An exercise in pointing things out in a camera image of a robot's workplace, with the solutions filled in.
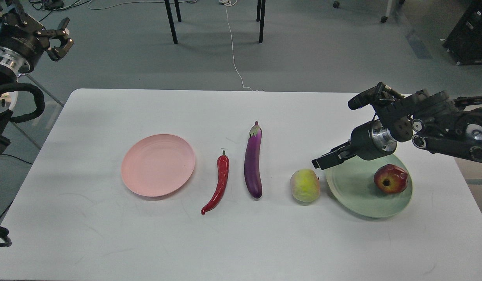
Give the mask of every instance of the red chili pepper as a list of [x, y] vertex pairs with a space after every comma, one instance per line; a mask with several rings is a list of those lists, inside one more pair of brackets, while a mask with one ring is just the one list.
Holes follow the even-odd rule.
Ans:
[[216, 161], [216, 165], [218, 166], [218, 183], [216, 185], [216, 190], [213, 194], [213, 197], [206, 204], [206, 206], [202, 208], [202, 215], [205, 215], [205, 212], [208, 212], [209, 210], [213, 210], [213, 208], [218, 205], [218, 202], [220, 202], [223, 197], [223, 193], [225, 192], [227, 178], [229, 177], [229, 158], [227, 158], [227, 155], [225, 155], [225, 151], [223, 151], [223, 154], [220, 155]]

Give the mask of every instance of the plastic fruit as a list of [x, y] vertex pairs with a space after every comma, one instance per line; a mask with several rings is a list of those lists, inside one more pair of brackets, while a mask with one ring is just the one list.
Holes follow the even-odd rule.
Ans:
[[311, 169], [300, 169], [291, 176], [291, 192], [298, 201], [310, 203], [321, 195], [319, 179]]
[[387, 194], [400, 193], [406, 190], [409, 175], [394, 164], [386, 164], [374, 174], [374, 183]]

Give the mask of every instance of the green plate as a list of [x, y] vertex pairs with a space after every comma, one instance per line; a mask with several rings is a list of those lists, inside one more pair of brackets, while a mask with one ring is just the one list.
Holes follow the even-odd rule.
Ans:
[[373, 181], [376, 171], [386, 164], [403, 169], [406, 166], [389, 155], [371, 161], [355, 156], [325, 170], [331, 192], [348, 209], [366, 217], [390, 217], [401, 212], [413, 195], [413, 181], [409, 176], [407, 188], [399, 194], [382, 192]]

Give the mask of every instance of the white cable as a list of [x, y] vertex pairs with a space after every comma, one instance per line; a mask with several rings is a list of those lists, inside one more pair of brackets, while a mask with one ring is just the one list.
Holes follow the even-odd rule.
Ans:
[[62, 8], [58, 8], [58, 9], [55, 9], [56, 11], [62, 11], [62, 10], [65, 10], [65, 9], [69, 9], [70, 7], [76, 5], [76, 4], [79, 4], [82, 0], [76, 0], [73, 4], [69, 5], [69, 6], [66, 6], [66, 7], [62, 7]]
[[244, 86], [244, 82], [242, 80], [241, 74], [239, 74], [239, 71], [237, 71], [236, 59], [234, 58], [234, 38], [232, 37], [232, 30], [230, 29], [229, 13], [227, 12], [227, 7], [228, 6], [225, 5], [225, 14], [227, 14], [227, 25], [229, 25], [229, 31], [230, 31], [230, 43], [232, 44], [232, 63], [234, 64], [234, 69], [236, 69], [237, 75], [239, 75], [239, 78], [241, 78], [242, 88], [243, 89], [250, 89], [250, 90], [254, 91], [252, 88]]
[[[88, 3], [88, 5], [86, 5], [88, 7], [88, 9], [91, 9], [91, 10], [103, 10], [103, 9], [109, 9], [109, 8], [112, 8], [112, 7], [116, 7], [116, 6], [119, 6], [119, 5], [124, 5], [124, 4], [134, 4], [134, 3], [164, 3], [164, 1], [134, 1], [134, 2], [124, 2], [124, 3], [119, 3], [119, 4], [116, 4], [116, 5], [112, 5], [112, 6], [109, 6], [109, 7], [103, 7], [103, 8], [92, 8], [90, 7], [90, 4], [93, 0], [90, 0], [90, 2]], [[197, 2], [197, 0], [186, 0], [186, 1], [179, 1], [179, 3], [190, 3], [190, 4], [194, 4]]]
[[227, 7], [232, 7], [237, 4], [237, 0], [234, 3], [232, 3], [230, 0], [220, 0], [220, 4], [223, 4]]

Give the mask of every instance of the black chair leg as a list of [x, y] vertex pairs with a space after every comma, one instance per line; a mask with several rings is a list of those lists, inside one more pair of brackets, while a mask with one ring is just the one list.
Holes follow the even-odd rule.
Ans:
[[166, 6], [166, 13], [168, 14], [168, 21], [170, 22], [171, 37], [173, 37], [173, 43], [177, 44], [177, 33], [175, 32], [175, 24], [173, 23], [173, 15], [171, 14], [170, 0], [164, 0]]
[[259, 43], [263, 42], [263, 24], [265, 21], [265, 0], [261, 0], [261, 9], [260, 9], [260, 39], [258, 40]]
[[175, 10], [177, 12], [178, 22], [182, 22], [182, 16], [180, 16], [180, 7], [178, 6], [178, 0], [175, 0]]
[[256, 5], [256, 21], [260, 21], [260, 5], [261, 0], [258, 0], [258, 4]]

